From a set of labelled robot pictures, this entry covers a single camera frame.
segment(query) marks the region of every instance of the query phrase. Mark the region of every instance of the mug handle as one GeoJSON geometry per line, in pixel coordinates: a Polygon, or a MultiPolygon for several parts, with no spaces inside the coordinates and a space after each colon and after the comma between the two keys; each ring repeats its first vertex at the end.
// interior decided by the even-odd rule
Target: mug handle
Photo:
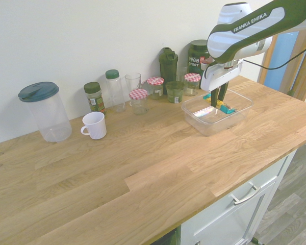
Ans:
{"type": "Polygon", "coordinates": [[[88,131],[88,127],[83,126],[83,127],[81,128],[81,133],[84,134],[84,135],[90,135],[89,133],[84,133],[84,130],[85,130],[85,129],[87,129],[87,131],[88,131]]]}

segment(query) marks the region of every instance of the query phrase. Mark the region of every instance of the green shaker bottle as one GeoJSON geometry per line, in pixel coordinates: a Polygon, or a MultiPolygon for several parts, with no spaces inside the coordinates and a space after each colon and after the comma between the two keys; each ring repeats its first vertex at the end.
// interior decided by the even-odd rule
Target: green shaker bottle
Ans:
{"type": "Polygon", "coordinates": [[[164,79],[163,93],[167,94],[166,84],[176,80],[178,55],[169,47],[163,48],[159,56],[161,77],[164,79]]]}

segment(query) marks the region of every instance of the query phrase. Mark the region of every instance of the plastic tray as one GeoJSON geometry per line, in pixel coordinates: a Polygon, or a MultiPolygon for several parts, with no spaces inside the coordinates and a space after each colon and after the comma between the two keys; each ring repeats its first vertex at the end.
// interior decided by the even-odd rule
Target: plastic tray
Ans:
{"type": "Polygon", "coordinates": [[[211,106],[201,95],[182,104],[186,121],[205,136],[214,135],[245,119],[253,101],[230,89],[227,90],[224,102],[235,108],[236,112],[225,114],[211,106]]]}

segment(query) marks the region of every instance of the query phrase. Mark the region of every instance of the cabinet door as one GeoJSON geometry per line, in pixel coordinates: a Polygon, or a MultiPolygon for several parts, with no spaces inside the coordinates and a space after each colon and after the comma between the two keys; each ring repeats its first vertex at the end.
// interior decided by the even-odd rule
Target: cabinet door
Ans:
{"type": "Polygon", "coordinates": [[[270,195],[274,181],[258,194],[239,205],[232,206],[192,237],[181,238],[182,245],[240,245],[248,242],[247,233],[270,195]]]}

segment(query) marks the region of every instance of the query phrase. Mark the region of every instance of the white mug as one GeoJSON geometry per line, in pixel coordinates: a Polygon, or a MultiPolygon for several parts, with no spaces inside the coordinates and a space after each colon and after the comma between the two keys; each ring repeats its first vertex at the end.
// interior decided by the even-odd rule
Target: white mug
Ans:
{"type": "Polygon", "coordinates": [[[81,133],[89,135],[92,139],[102,139],[107,134],[106,122],[102,112],[91,112],[83,117],[81,133]]]}

